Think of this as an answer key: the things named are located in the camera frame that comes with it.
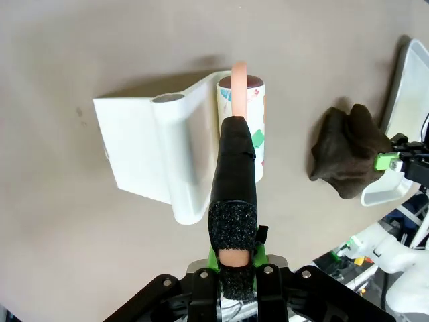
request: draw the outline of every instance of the pink handle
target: pink handle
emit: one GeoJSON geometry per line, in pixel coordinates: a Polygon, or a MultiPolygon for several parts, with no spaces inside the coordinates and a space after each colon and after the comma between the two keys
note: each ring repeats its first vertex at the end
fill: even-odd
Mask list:
{"type": "Polygon", "coordinates": [[[247,117],[247,66],[238,62],[231,70],[231,107],[233,116],[247,117]]]}

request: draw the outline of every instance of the colorful printed pattern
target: colorful printed pattern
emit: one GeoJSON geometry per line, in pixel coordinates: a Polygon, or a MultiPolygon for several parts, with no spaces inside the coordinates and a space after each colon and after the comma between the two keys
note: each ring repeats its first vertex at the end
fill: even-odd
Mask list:
{"type": "Polygon", "coordinates": [[[221,89],[221,94],[224,98],[231,102],[231,90],[230,89],[221,89]]]}
{"type": "Polygon", "coordinates": [[[259,129],[252,135],[252,142],[253,146],[255,148],[258,148],[261,146],[263,141],[265,140],[265,136],[263,135],[262,131],[259,129]]]}

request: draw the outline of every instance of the green clip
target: green clip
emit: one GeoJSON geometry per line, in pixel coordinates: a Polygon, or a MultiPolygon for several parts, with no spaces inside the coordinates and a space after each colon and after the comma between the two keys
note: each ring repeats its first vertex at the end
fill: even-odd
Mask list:
{"type": "Polygon", "coordinates": [[[256,254],[253,257],[253,265],[258,268],[264,264],[268,264],[268,257],[265,254],[265,245],[257,244],[256,245],[256,254]]]}
{"type": "Polygon", "coordinates": [[[219,264],[217,263],[216,253],[211,247],[210,247],[210,252],[208,253],[207,268],[211,268],[216,273],[219,273],[220,271],[219,264]]]}
{"type": "Polygon", "coordinates": [[[380,153],[374,162],[374,169],[377,171],[387,170],[390,168],[390,163],[393,159],[398,159],[399,154],[397,152],[380,153]]]}

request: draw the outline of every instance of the white tray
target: white tray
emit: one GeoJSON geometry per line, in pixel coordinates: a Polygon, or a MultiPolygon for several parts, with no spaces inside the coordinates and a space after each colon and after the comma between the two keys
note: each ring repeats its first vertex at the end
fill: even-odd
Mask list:
{"type": "MultiPolygon", "coordinates": [[[[389,138],[402,133],[408,136],[409,142],[420,141],[422,123],[428,113],[429,53],[420,41],[413,39],[400,51],[381,128],[389,138]]],[[[403,172],[388,169],[378,181],[363,190],[362,205],[374,206],[399,199],[412,184],[404,178],[403,172]]]]}

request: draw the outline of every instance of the dark brown rag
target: dark brown rag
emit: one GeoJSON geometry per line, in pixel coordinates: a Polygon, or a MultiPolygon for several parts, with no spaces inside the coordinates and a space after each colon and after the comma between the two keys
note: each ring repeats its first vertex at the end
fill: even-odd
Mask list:
{"type": "Polygon", "coordinates": [[[354,105],[349,115],[331,107],[311,149],[316,162],[310,180],[325,180],[343,199],[356,197],[384,174],[374,169],[375,158],[390,151],[390,139],[366,106],[354,105]]]}

